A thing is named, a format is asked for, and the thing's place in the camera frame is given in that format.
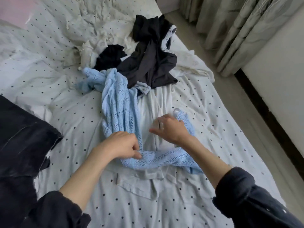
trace right hand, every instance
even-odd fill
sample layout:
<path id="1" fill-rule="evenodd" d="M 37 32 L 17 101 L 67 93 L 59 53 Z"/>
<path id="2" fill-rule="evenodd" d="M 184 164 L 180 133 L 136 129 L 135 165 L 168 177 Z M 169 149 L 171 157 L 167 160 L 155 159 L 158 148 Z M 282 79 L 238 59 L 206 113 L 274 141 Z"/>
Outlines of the right hand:
<path id="1" fill-rule="evenodd" d="M 149 131 L 170 143 L 181 146 L 184 141 L 187 141 L 191 137 L 184 122 L 177 120 L 171 114 L 159 117 L 158 121 L 164 124 L 163 129 L 151 128 Z"/>

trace light blue knit sweater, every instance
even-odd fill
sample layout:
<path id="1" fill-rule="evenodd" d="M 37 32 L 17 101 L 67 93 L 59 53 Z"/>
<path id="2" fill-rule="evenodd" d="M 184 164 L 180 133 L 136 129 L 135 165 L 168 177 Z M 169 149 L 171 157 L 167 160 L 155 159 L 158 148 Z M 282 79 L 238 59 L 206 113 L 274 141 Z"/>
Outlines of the light blue knit sweater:
<path id="1" fill-rule="evenodd" d="M 102 129 L 106 137 L 117 131 L 134 133 L 139 142 L 139 152 L 142 159 L 121 159 L 124 166 L 132 169 L 150 169 L 165 165 L 183 167 L 191 174 L 201 174 L 202 170 L 196 162 L 182 148 L 175 148 L 166 153 L 142 150 L 142 136 L 139 130 L 139 109 L 137 106 L 137 89 L 135 86 L 127 88 L 128 80 L 117 69 L 102 70 L 101 72 L 85 68 L 83 73 L 87 79 L 78 83 L 76 87 L 83 93 L 93 88 L 102 92 L 101 109 L 105 115 Z M 194 128 L 189 122 L 187 114 L 176 109 L 174 116 L 183 120 L 188 132 L 194 136 Z"/>

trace dark sleeve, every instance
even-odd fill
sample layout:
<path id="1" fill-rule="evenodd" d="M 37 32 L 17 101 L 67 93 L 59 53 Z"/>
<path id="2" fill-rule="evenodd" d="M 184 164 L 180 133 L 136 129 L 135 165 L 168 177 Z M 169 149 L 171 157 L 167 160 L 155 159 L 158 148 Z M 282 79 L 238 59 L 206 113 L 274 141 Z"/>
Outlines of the dark sleeve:
<path id="1" fill-rule="evenodd" d="M 220 180 L 214 205 L 238 227 L 304 228 L 285 206 L 255 184 L 247 171 L 234 167 Z"/>
<path id="2" fill-rule="evenodd" d="M 88 214 L 59 191 L 51 191 L 38 200 L 24 218 L 21 228 L 86 228 Z"/>

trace bed sheet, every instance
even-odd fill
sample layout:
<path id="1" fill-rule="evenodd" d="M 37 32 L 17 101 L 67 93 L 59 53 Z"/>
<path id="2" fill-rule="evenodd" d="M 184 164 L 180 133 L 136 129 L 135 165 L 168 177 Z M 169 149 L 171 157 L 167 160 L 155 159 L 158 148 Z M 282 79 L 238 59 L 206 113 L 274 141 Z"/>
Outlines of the bed sheet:
<path id="1" fill-rule="evenodd" d="M 82 95 L 74 89 L 84 78 L 74 47 L 95 37 L 97 24 L 129 18 L 118 22 L 127 27 L 136 14 L 161 15 L 154 0 L 41 0 L 28 30 L 0 28 L 0 93 L 33 112 L 39 107 L 37 115 L 64 135 L 49 154 L 50 168 L 35 180 L 39 198 L 58 190 L 104 139 L 101 93 Z M 187 48 L 174 36 L 171 50 L 178 54 Z M 148 125 L 180 108 L 209 150 L 249 171 L 258 185 L 284 203 L 266 165 L 220 100 L 213 80 L 191 69 L 176 67 L 172 72 L 177 84 L 156 88 L 139 100 L 145 148 L 162 151 L 171 146 L 149 134 Z M 92 218 L 89 227 L 233 227 L 212 204 L 213 196 L 205 175 L 190 175 L 176 167 L 134 171 L 113 161 L 85 212 Z"/>

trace floor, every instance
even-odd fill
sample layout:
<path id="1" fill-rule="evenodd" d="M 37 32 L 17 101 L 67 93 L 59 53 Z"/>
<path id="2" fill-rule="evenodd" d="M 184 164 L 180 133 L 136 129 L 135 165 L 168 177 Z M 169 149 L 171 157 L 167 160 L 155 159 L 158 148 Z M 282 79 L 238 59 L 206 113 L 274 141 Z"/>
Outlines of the floor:
<path id="1" fill-rule="evenodd" d="M 196 33 L 194 24 L 188 23 L 179 11 L 170 12 L 165 17 L 177 26 L 176 34 L 185 46 L 189 50 L 194 50 L 214 72 L 214 86 L 223 103 L 268 166 L 287 208 L 304 223 L 304 181 L 245 91 L 234 76 L 222 77 L 216 72 L 215 66 L 211 63 L 212 56 L 200 45 L 203 38 Z"/>

